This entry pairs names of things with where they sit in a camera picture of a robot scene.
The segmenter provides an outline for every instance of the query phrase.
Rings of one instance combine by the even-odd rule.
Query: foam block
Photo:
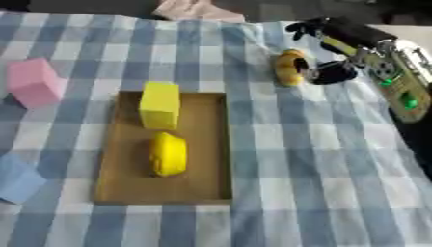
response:
[[[7,74],[8,91],[28,109],[63,97],[66,80],[59,78],[44,58],[10,63]]]
[[[46,179],[36,169],[22,162],[13,154],[0,158],[0,198],[14,204],[22,204],[33,196]]]
[[[139,111],[145,128],[176,129],[180,111],[178,85],[164,82],[146,83]]]

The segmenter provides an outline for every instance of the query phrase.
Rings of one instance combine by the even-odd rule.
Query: pink cube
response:
[[[8,65],[8,91],[27,109],[59,101],[66,81],[59,78],[46,59],[37,58]]]

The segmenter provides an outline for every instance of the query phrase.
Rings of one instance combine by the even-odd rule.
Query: blue block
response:
[[[14,204],[22,204],[44,184],[36,169],[13,154],[0,158],[0,198]]]

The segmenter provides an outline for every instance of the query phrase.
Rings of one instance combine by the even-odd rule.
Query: table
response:
[[[48,179],[0,205],[0,246],[430,246],[432,186],[368,79],[274,83],[284,49],[334,58],[286,24],[0,13],[0,68],[46,57],[68,79],[60,104],[0,106],[0,150]],[[114,95],[147,80],[227,93],[231,206],[92,204]]]

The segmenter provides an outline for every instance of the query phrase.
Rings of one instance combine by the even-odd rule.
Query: cardboard tray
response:
[[[141,92],[120,92],[108,130],[94,199],[100,204],[226,204],[232,198],[225,94],[182,93],[178,129],[186,139],[185,173],[160,178],[138,115]]]

